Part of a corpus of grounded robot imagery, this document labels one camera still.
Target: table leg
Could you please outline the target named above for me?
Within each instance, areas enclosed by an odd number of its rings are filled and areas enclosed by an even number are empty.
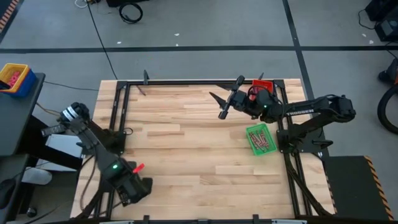
[[[43,137],[40,131],[47,127],[48,126],[41,122],[41,120],[37,119],[35,116],[31,116],[22,137],[20,150],[61,166],[76,170],[79,169],[82,159],[45,145],[47,138]]]

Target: wooden table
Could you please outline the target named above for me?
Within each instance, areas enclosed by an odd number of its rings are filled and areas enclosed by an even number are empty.
[[[289,102],[305,100],[299,79],[284,81]],[[103,128],[109,126],[115,88],[116,81],[101,82],[93,120]],[[226,120],[217,118],[220,109],[208,92],[227,98],[228,91],[215,85],[141,88],[147,96],[131,87],[125,127],[132,128],[134,134],[127,137],[123,157],[144,163],[140,174],[152,177],[154,186],[139,203],[115,208],[113,220],[142,220],[144,215],[150,215],[151,220],[251,219],[253,214],[260,218],[294,217],[283,155],[273,152],[256,157],[246,139],[246,128],[259,120],[233,109]],[[123,95],[122,90],[115,129]],[[296,116],[294,122],[308,118]],[[268,128],[276,139],[277,123],[268,124]],[[301,159],[308,188],[333,213],[321,160],[312,154],[301,154]],[[79,200],[92,167],[93,161],[89,161],[80,173],[71,217],[80,213]],[[97,171],[84,205],[96,192],[99,179]]]

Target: gray floor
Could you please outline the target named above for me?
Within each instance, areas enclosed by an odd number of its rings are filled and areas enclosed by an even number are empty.
[[[301,46],[384,45],[374,31],[358,25],[357,13],[368,2],[289,0]],[[280,0],[151,0],[140,5],[144,17],[136,25],[123,23],[117,9],[108,8],[105,1],[92,6],[105,47],[293,46]],[[372,25],[365,14],[362,20]],[[72,0],[25,0],[0,43],[1,49],[90,47],[101,47],[90,14],[87,8],[75,7]],[[376,115],[377,103],[387,90],[376,77],[392,56],[385,51],[313,51],[303,56],[315,96],[346,94],[358,114],[350,123],[325,128],[326,137],[335,142],[331,155],[371,156],[392,211],[398,215],[398,176],[394,172],[398,169],[398,137],[387,132]],[[144,69],[151,78],[254,78],[262,72],[264,78],[302,78],[294,51],[113,52],[109,57],[120,79],[140,79]],[[33,71],[46,73],[47,81],[82,88],[98,88],[100,80],[113,79],[104,53],[0,54],[0,64],[7,62],[29,64]],[[93,91],[45,84],[39,102],[62,110],[80,101],[92,112],[95,99]],[[393,118],[398,101],[390,104]],[[54,117],[41,110],[34,114],[55,124]],[[37,188],[32,204],[44,213],[73,199],[74,188],[75,176],[57,174],[49,186]],[[65,220],[70,209],[65,205],[45,221]],[[26,217],[21,216],[16,223],[23,221]]]

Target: yellow black striped tape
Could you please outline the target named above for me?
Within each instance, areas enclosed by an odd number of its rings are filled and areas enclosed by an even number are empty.
[[[335,205],[335,199],[333,198],[333,193],[331,192],[331,187],[330,187],[330,184],[329,184],[329,178],[328,178],[328,174],[326,173],[326,171],[325,171],[325,176],[326,176],[326,182],[328,183],[331,203],[333,204],[333,208],[335,209],[335,214],[337,214],[337,208],[336,208],[336,205]]]
[[[373,166],[372,160],[371,160],[371,158],[369,156],[365,156],[365,159],[368,161],[369,167],[370,167],[371,172],[373,174],[374,182],[376,183],[376,187],[379,189],[379,194],[380,194],[381,200],[383,201],[384,207],[386,208],[386,212],[388,214],[388,219],[394,220],[394,217],[392,216],[392,212],[391,212],[390,206],[388,205],[388,202],[387,202],[386,195],[384,195],[384,191],[383,191],[383,188],[381,187],[380,180],[377,177],[377,173],[376,173],[376,170],[375,170],[375,168]]]
[[[0,33],[5,28],[8,20],[11,18],[12,13],[14,12],[15,8],[17,7],[19,0],[12,0],[8,8],[6,9],[5,13],[2,15],[0,19]]]

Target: green container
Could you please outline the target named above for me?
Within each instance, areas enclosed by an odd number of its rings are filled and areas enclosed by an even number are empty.
[[[250,138],[250,133],[253,133],[255,136],[259,137],[259,133],[263,132],[266,140],[268,142],[268,147],[256,147],[255,143],[252,142]],[[268,130],[268,127],[266,124],[258,124],[255,126],[251,126],[246,128],[246,136],[249,140],[251,149],[253,150],[253,153],[255,156],[261,156],[270,152],[274,152],[277,150],[275,142]]]

